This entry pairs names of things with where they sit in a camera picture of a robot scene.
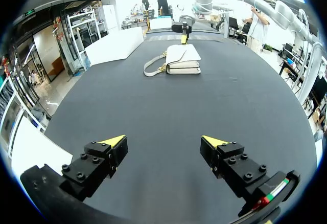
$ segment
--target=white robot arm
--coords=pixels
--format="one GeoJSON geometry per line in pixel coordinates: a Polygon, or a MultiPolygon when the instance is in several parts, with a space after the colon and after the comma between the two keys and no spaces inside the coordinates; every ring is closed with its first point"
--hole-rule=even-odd
{"type": "MultiPolygon", "coordinates": [[[[290,28],[295,31],[301,40],[307,41],[312,44],[311,56],[308,66],[308,71],[306,72],[305,80],[302,84],[301,91],[299,93],[299,102],[304,103],[306,97],[315,82],[317,77],[319,67],[321,64],[322,57],[322,44],[316,36],[312,35],[307,28],[292,12],[292,10],[283,2],[277,1],[275,8],[272,8],[264,0],[241,0],[244,1],[256,9],[259,9],[270,17],[277,25],[282,29],[290,28]]],[[[195,13],[210,14],[212,9],[215,8],[213,5],[213,0],[196,0],[193,6],[193,11],[195,13]]]]}

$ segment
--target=white handbag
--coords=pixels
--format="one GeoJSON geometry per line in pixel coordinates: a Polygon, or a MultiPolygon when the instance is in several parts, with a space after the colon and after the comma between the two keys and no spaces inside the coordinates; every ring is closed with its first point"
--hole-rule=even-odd
{"type": "Polygon", "coordinates": [[[200,74],[200,55],[192,44],[171,45],[167,51],[144,65],[144,75],[152,77],[166,71],[168,74],[200,74]],[[155,72],[146,72],[146,68],[159,59],[166,58],[165,64],[155,72]]]}

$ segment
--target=gold buckle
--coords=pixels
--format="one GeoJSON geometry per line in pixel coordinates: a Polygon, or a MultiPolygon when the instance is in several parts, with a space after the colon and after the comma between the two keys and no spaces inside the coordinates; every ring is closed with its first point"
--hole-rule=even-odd
{"type": "MultiPolygon", "coordinates": [[[[162,55],[164,56],[164,57],[166,57],[167,56],[167,51],[164,51],[163,53],[162,53],[162,55]]],[[[164,72],[166,70],[166,64],[163,64],[162,66],[160,66],[159,68],[158,68],[158,71],[160,71],[160,72],[164,72]]]]}
{"type": "Polygon", "coordinates": [[[163,72],[163,71],[165,71],[166,70],[166,64],[163,64],[162,66],[160,66],[159,68],[158,68],[158,71],[160,71],[160,72],[163,72]]]}

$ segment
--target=exit sign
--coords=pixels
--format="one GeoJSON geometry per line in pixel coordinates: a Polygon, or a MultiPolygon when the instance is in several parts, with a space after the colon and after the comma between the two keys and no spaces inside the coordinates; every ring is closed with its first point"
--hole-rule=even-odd
{"type": "Polygon", "coordinates": [[[34,13],[34,12],[35,12],[34,9],[31,9],[31,10],[27,11],[27,12],[25,13],[25,17],[26,17],[26,16],[29,16],[30,14],[32,14],[32,13],[34,13]]]}

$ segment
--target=gray table surface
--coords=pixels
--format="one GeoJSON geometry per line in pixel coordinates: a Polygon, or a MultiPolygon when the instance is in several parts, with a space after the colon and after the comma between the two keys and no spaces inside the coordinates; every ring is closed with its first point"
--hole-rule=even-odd
{"type": "Polygon", "coordinates": [[[92,66],[45,132],[74,155],[93,140],[125,134],[129,152],[112,179],[84,202],[147,223],[227,223],[244,204],[200,155],[200,138],[236,140],[267,174],[296,169],[294,204],[316,166],[307,117],[284,80],[245,46],[190,40],[200,75],[143,75],[177,40],[145,41],[126,60],[92,66]]]}

